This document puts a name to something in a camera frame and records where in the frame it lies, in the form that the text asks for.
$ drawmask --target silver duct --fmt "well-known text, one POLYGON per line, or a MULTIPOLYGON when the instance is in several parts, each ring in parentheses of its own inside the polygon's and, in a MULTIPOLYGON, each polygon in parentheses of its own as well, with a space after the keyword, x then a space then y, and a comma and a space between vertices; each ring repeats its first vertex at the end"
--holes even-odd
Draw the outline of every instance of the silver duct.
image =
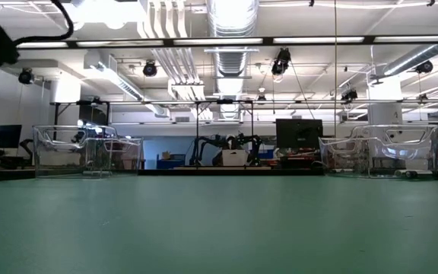
MULTIPOLYGON (((423 62, 428 61, 429 59, 438 55, 438 44, 436 45, 422 45, 419 46, 409 53, 403 55, 402 57, 396 59, 395 61, 389 63, 388 65, 382 66, 377 65, 376 70, 382 73, 376 73, 375 78, 384 78, 389 76, 395 76, 402 72, 406 72, 407 70, 420 65, 423 62)), ((365 72, 369 72, 373 68, 367 68, 365 72)), ((350 82, 353 86, 358 85, 359 83, 366 81, 367 77, 364 73, 360 73, 358 75, 353 76, 349 81, 342 83, 339 87, 343 88, 345 84, 350 82)))
POLYGON ((438 55, 438 44, 422 45, 395 61, 389 63, 384 69, 384 77, 393 76, 405 72, 421 63, 438 55))
MULTIPOLYGON (((213 37, 249 37, 255 32, 259 0, 208 0, 208 22, 213 37)), ((217 89, 222 98, 236 99, 243 90, 248 53, 215 53, 217 89)), ((224 118, 235 118, 237 106, 221 106, 224 118)))

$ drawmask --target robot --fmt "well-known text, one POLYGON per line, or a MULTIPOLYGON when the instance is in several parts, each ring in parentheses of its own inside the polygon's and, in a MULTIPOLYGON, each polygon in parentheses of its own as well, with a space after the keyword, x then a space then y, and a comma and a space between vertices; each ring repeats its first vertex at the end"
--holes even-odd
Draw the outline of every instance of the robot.
POLYGON ((248 162, 252 166, 259 166, 260 160, 258 158, 259 148, 262 144, 261 138, 257 135, 244 136, 240 133, 238 136, 228 135, 226 138, 221 138, 220 135, 216 135, 214 139, 207 137, 198 137, 194 141, 194 149, 192 151, 192 156, 189 160, 190 165, 202 165, 202 154, 204 153, 204 147, 209 144, 220 148, 221 150, 212 158, 213 166, 221 166, 222 163, 222 151, 226 149, 243 149, 243 145, 251 142, 252 143, 252 153, 248 155, 248 162))

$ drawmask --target black cable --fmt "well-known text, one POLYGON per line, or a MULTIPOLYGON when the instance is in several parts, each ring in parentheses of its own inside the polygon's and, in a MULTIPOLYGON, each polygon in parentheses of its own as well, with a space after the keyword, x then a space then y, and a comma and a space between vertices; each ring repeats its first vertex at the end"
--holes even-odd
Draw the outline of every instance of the black cable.
POLYGON ((18 46, 22 43, 29 43, 34 41, 62 41, 65 39, 68 39, 74 34, 74 22, 72 22, 72 19, 70 16, 68 16, 67 11, 65 10, 62 3, 60 3, 59 0, 51 0, 52 3, 60 10, 60 12, 64 15, 65 20, 67 21, 68 30, 63 35, 59 35, 56 37, 48 37, 48 36, 32 36, 32 37, 22 37, 20 39, 17 39, 14 41, 14 45, 18 46))
POLYGON ((300 88, 300 92, 302 92, 303 99, 305 100, 305 104, 307 105, 307 109, 309 109, 310 115, 312 115, 312 119, 316 119, 312 113, 312 110, 310 109, 309 103, 307 102, 307 97, 303 93, 302 85, 300 84, 300 80, 298 79, 297 72, 295 71, 294 63, 290 60, 290 63, 292 64, 292 69, 294 70, 295 78, 297 79, 298 86, 300 88))

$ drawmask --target ventilation duct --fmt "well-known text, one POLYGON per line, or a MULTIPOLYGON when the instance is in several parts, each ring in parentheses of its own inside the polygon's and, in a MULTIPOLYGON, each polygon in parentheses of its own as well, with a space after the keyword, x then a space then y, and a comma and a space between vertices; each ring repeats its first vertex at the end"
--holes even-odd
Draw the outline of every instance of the ventilation duct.
POLYGON ((398 75, 437 55, 438 44, 419 46, 385 66, 383 69, 384 77, 398 75))
MULTIPOLYGON (((89 61, 96 61, 96 59, 92 59, 91 57, 96 56, 89 56, 89 58, 84 60, 85 63, 89 63, 89 61)), ((103 74, 103 77, 111 81, 113 84, 115 84, 119 89, 124 91, 125 93, 131 95, 136 100, 153 100, 149 97, 145 97, 143 92, 140 88, 132 84, 132 81, 127 79, 124 75, 121 75, 118 73, 118 62, 112 57, 109 56, 108 65, 109 68, 107 68, 101 61, 97 61, 98 66, 90 65, 92 69, 95 69, 103 74)), ((158 105, 152 105, 152 104, 146 104, 145 105, 149 110, 153 111, 155 114, 155 117, 157 118, 169 118, 170 117, 170 110, 164 107, 160 107, 158 105)))
MULTIPOLYGON (((208 21, 213 37, 249 37, 254 34, 259 0, 209 0, 208 21)), ((243 90, 248 53, 244 47, 236 47, 238 53, 215 53, 214 63, 217 89, 223 99, 236 100, 243 90)), ((221 106, 226 119, 237 118, 237 105, 221 106)))
POLYGON ((418 46, 409 53, 389 63, 388 65, 376 65, 376 69, 371 66, 363 68, 359 74, 353 76, 351 79, 349 79, 349 81, 345 81, 339 87, 343 88, 348 82, 351 83, 351 85, 356 86, 363 81, 369 81, 369 73, 372 70, 377 71, 377 78, 395 76, 402 72, 406 72, 407 70, 412 69, 437 55, 438 44, 418 46))

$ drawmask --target white wall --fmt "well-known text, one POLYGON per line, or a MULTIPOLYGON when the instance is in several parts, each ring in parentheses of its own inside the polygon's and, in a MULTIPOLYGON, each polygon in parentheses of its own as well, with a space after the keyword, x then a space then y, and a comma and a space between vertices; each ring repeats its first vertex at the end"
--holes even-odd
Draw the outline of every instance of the white wall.
POLYGON ((20 141, 32 139, 32 126, 52 124, 49 96, 40 85, 20 84, 16 76, 0 70, 0 125, 22 125, 20 141))

